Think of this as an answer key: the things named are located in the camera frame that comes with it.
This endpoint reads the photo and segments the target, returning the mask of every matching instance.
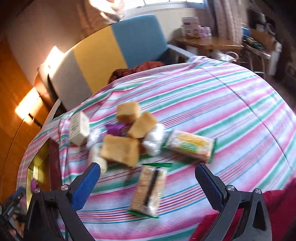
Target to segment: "wooden table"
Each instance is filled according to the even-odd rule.
[[[231,50],[240,50],[244,46],[241,44],[236,44],[231,40],[220,38],[220,37],[203,37],[203,38],[194,38],[188,39],[186,37],[175,38],[175,41],[178,44],[195,47],[201,50],[205,50],[207,56],[210,55],[210,51],[214,49],[231,49]]]

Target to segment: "table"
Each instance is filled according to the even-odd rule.
[[[68,141],[70,117],[83,110],[90,129],[106,133],[116,123],[116,106],[137,101],[166,130],[179,129],[218,138],[208,165],[238,190],[263,192],[282,189],[295,177],[296,116],[262,78],[241,66],[195,56],[188,63],[163,66],[114,81],[78,107],[54,119],[36,136],[23,157],[18,185],[26,185],[27,168],[51,137],[59,143],[62,182],[70,184],[86,169],[88,151]],[[171,162],[159,219],[126,212],[142,163]],[[195,176],[196,161],[163,149],[156,157],[144,155],[129,169],[113,165],[101,175],[84,208],[77,214],[97,240],[188,240],[212,214]]]
[[[244,46],[236,44],[231,40],[221,38],[221,37],[203,37],[203,38],[191,38],[186,37],[177,37],[175,41],[178,44],[195,47],[201,50],[205,50],[206,55],[210,56],[210,50],[214,49],[231,49],[231,50],[240,50]]]

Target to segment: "plastic wrapper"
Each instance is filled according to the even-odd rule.
[[[157,156],[160,153],[164,139],[164,126],[162,124],[156,124],[156,126],[145,136],[142,146],[145,148],[148,155]]]
[[[107,124],[105,125],[107,129],[107,134],[113,135],[113,136],[121,136],[121,129],[125,126],[125,123],[120,124]]]
[[[89,134],[86,144],[86,148],[89,149],[87,166],[89,166],[92,162],[95,162],[100,165],[101,173],[104,173],[107,171],[108,164],[107,161],[100,156],[102,141],[103,138],[100,130],[96,129]]]
[[[211,139],[174,130],[170,133],[165,147],[203,162],[210,163],[215,151],[216,141],[216,138]]]
[[[133,195],[129,213],[157,218],[165,178],[171,163],[144,164],[137,189]]]

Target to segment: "metal screw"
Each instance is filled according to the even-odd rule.
[[[68,185],[61,186],[61,190],[62,191],[67,191],[68,189],[69,189],[69,186]]]
[[[255,188],[255,193],[262,194],[262,191],[259,188]]]
[[[230,192],[233,192],[235,190],[235,187],[233,185],[228,185],[226,188]]]
[[[36,188],[36,189],[34,190],[34,193],[40,193],[40,188]]]

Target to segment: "red cloth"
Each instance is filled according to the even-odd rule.
[[[281,241],[296,219],[296,179],[284,190],[268,191],[263,194],[271,222],[272,241]],[[242,214],[238,210],[223,241],[231,240]],[[217,214],[207,215],[195,230],[190,241],[200,241],[215,221]]]
[[[112,73],[108,84],[112,83],[114,80],[117,80],[121,77],[130,75],[133,73],[141,72],[144,70],[157,68],[160,66],[164,66],[164,64],[159,61],[147,61],[147,62],[144,62],[144,63],[134,67],[133,69],[117,69]]]

